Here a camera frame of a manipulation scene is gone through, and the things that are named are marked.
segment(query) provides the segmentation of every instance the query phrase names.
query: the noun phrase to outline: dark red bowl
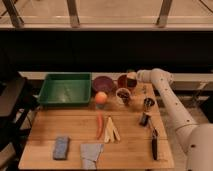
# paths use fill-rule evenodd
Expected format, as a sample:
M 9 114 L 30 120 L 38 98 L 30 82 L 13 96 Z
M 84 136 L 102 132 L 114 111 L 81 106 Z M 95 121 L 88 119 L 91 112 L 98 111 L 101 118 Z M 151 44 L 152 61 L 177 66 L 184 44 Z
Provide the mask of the dark red bowl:
M 111 92 L 115 87 L 113 80 L 107 76 L 99 76 L 92 82 L 92 88 L 94 91 L 103 91 L 105 93 Z

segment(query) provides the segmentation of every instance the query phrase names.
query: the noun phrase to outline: green plastic bin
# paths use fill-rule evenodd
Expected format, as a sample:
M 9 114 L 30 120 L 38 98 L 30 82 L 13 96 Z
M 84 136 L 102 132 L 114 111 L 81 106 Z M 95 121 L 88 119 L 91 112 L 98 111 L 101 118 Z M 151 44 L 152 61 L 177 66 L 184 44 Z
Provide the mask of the green plastic bin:
M 91 98 L 91 74 L 48 74 L 38 102 L 46 107 L 87 106 Z

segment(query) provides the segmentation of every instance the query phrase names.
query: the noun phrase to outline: sliced carrot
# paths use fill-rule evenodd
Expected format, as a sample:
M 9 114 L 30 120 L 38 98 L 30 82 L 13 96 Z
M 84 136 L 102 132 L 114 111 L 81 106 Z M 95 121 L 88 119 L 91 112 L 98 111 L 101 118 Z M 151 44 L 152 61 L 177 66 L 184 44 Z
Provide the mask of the sliced carrot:
M 97 139 L 99 139 L 102 135 L 103 127 L 104 127 L 104 119 L 101 113 L 98 114 L 97 121 L 98 121 Z

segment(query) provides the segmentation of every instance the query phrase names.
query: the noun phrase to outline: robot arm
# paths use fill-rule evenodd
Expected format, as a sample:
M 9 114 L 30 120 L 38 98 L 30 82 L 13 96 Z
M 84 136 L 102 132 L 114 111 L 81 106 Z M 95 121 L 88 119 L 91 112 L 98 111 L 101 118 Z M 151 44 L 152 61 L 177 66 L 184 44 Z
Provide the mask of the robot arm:
M 173 75 L 161 69 L 140 70 L 139 82 L 152 83 L 171 117 L 177 138 L 188 155 L 187 171 L 213 171 L 213 125 L 198 126 L 172 91 Z

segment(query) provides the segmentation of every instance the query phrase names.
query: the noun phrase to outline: blue sponge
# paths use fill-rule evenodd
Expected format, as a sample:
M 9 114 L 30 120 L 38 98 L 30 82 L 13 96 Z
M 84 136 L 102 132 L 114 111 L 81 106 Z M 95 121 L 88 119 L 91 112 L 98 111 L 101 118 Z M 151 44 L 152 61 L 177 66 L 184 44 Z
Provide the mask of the blue sponge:
M 69 137 L 57 137 L 55 140 L 55 148 L 53 151 L 54 160 L 66 160 L 69 147 Z

